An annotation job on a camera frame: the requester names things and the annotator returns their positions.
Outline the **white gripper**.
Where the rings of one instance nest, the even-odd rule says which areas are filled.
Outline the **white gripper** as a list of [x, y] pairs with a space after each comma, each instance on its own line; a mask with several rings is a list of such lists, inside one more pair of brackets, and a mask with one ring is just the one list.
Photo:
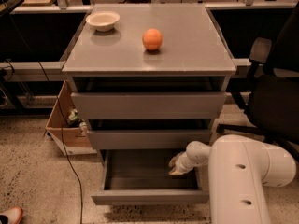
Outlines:
[[170, 175], [184, 175], [194, 168], [194, 162], [187, 156], [186, 152], [180, 152], [174, 156], [168, 165], [170, 168], [176, 168], [169, 171]]

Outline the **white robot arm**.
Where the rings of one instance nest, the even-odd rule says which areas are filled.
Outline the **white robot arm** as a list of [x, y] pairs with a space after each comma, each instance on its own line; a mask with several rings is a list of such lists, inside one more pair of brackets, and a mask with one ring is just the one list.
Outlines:
[[208, 167], [212, 224], [271, 224], [263, 188], [284, 187], [296, 174], [284, 148], [228, 134], [208, 146], [192, 141], [170, 162], [171, 175]]

